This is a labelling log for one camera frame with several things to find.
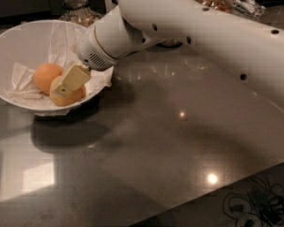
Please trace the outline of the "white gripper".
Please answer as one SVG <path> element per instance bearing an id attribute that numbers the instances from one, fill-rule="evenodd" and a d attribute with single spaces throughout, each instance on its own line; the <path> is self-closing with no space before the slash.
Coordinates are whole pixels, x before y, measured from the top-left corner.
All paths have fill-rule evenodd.
<path id="1" fill-rule="evenodd" d="M 51 92 L 58 96 L 68 96 L 88 82 L 91 78 L 89 69 L 105 71 L 117 63 L 117 60 L 109 56 L 101 47 L 97 39 L 95 25 L 88 27 L 81 34 L 75 51 L 79 60 L 86 67 L 73 61 L 65 65 L 61 77 L 53 83 L 51 89 Z"/>

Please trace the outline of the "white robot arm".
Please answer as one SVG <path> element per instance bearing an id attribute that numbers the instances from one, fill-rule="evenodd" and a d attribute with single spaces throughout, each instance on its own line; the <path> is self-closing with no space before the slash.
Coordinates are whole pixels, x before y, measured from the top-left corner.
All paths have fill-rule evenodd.
<path id="1" fill-rule="evenodd" d="M 284 30 L 210 9 L 194 0 L 118 0 L 75 47 L 82 62 L 53 92 L 68 96 L 128 55 L 174 39 L 212 60 L 284 110 Z"/>

